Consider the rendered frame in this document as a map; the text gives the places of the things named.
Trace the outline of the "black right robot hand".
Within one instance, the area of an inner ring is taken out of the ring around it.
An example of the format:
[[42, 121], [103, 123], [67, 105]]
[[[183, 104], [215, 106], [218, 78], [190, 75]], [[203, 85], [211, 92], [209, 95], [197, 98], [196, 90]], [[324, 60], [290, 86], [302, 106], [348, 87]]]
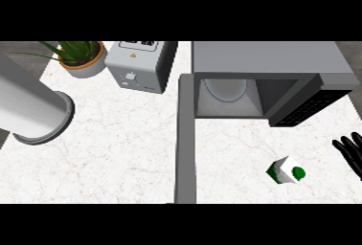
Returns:
[[345, 162], [362, 180], [362, 135], [357, 132], [350, 133], [351, 139], [345, 136], [332, 141], [332, 146], [338, 149]]

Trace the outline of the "white green milk carton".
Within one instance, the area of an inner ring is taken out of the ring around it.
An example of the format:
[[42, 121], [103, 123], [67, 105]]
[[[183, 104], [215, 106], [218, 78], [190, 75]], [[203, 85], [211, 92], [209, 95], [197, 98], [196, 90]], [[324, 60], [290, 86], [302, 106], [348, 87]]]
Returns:
[[265, 170], [265, 173], [277, 184], [296, 184], [305, 177], [305, 171], [301, 165], [289, 156], [273, 161]]

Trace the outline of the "grey microwave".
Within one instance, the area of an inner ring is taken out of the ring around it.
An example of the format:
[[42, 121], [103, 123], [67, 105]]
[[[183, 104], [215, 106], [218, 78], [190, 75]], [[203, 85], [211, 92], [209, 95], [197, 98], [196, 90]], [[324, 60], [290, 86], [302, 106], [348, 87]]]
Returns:
[[[194, 41], [190, 51], [199, 119], [293, 127], [360, 86], [333, 42]], [[243, 79], [243, 96], [217, 100], [203, 83], [209, 78]]]

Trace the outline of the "glass microwave turntable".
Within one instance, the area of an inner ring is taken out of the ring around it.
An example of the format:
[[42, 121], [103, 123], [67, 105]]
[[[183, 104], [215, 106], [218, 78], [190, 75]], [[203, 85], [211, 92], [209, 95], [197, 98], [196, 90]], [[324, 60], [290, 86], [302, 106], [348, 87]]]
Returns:
[[236, 101], [246, 91], [246, 81], [243, 79], [205, 79], [206, 89], [214, 98], [222, 102]]

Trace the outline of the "grey microwave door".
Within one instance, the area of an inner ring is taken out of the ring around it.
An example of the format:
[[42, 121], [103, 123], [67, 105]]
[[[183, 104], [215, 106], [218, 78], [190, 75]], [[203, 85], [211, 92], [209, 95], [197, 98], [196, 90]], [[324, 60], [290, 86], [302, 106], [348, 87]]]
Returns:
[[177, 148], [175, 148], [175, 192], [177, 204], [196, 203], [194, 170], [194, 110], [193, 110], [193, 76], [180, 75], [178, 80], [178, 114], [177, 114]]

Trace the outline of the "grey toaster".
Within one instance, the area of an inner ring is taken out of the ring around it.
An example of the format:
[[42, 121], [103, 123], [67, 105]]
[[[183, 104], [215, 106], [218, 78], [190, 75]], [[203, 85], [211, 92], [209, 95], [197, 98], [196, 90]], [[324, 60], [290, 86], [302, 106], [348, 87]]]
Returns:
[[113, 43], [104, 63], [121, 88], [163, 93], [177, 47], [177, 41]]

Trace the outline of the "green potted plant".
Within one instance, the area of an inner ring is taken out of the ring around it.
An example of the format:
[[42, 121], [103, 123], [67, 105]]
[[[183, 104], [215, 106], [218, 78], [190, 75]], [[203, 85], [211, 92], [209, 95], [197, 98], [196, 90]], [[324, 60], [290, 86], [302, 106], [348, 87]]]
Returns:
[[53, 56], [35, 56], [55, 60], [73, 78], [91, 78], [104, 70], [107, 50], [101, 41], [58, 41], [58, 47], [45, 41], [39, 44], [53, 52]]

